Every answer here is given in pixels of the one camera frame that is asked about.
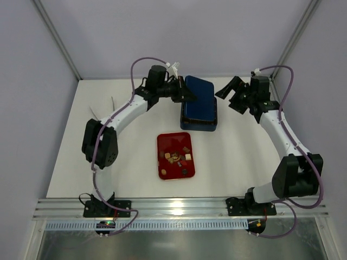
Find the blue tin lid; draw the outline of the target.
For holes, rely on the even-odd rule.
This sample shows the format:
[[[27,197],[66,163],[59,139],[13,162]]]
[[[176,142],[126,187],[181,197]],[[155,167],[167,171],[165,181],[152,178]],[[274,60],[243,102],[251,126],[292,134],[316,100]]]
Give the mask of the blue tin lid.
[[[185,103],[185,116],[189,119],[213,121],[214,119],[214,85],[194,77],[185,77],[186,86],[197,97],[196,101]]]

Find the blue chocolate tin box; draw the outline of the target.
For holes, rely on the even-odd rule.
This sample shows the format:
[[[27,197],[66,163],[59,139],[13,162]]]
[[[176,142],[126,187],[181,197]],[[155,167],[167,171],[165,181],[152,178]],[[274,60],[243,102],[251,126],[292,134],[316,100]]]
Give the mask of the blue chocolate tin box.
[[[181,105],[180,127],[187,131],[213,132],[218,123],[217,99],[214,98],[214,119],[212,121],[196,120],[185,116],[185,104]]]

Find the metal serving tongs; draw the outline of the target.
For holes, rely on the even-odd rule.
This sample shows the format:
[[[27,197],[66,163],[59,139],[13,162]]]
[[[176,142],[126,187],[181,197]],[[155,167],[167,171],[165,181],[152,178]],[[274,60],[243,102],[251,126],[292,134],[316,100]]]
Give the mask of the metal serving tongs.
[[[108,116],[115,110],[115,101],[112,96],[102,97],[89,104],[89,110],[97,121]]]

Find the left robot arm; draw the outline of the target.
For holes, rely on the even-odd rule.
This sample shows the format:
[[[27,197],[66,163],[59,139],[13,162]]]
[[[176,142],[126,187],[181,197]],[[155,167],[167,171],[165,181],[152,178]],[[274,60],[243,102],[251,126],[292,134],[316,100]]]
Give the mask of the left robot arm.
[[[84,217],[109,217],[115,208],[115,196],[110,186],[111,166],[118,156],[120,133],[137,117],[146,113],[160,98],[174,103],[195,101],[197,97],[187,88],[178,74],[179,62],[153,65],[139,87],[134,87],[131,98],[109,116],[90,119],[86,123],[82,152],[91,164],[93,195],[85,203]]]

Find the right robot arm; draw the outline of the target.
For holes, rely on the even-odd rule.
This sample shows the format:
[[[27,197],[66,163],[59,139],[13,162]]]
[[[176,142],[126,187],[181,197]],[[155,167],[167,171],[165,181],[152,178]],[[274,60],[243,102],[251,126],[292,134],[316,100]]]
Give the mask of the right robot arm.
[[[234,76],[215,94],[225,99],[234,91],[229,107],[240,114],[250,112],[270,137],[281,160],[269,183],[248,189],[247,209],[251,211],[284,200],[302,209],[314,209],[324,195],[323,158],[302,145],[287,123],[280,103],[271,100],[269,87],[266,76],[252,76],[249,83]]]

